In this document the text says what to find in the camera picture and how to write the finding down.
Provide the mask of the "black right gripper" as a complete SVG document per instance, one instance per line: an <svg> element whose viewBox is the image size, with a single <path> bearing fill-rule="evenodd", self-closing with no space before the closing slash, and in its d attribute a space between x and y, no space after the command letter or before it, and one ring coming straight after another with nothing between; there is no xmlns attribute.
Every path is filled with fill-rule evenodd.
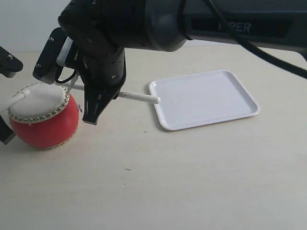
<svg viewBox="0 0 307 230"><path fill-rule="evenodd" d="M126 80L125 48L148 49L144 0L72 0L58 17L78 49L83 122L97 125Z"/></svg>

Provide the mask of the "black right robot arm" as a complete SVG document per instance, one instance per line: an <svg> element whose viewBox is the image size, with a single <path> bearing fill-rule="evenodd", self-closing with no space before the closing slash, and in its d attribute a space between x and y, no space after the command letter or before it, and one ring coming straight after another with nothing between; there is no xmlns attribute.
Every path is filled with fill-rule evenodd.
<svg viewBox="0 0 307 230"><path fill-rule="evenodd" d="M173 52L188 40L239 44L274 66L307 76L305 69L263 51L307 55L304 0L72 0L58 22L77 47L83 121L91 125L126 80L126 48Z"/></svg>

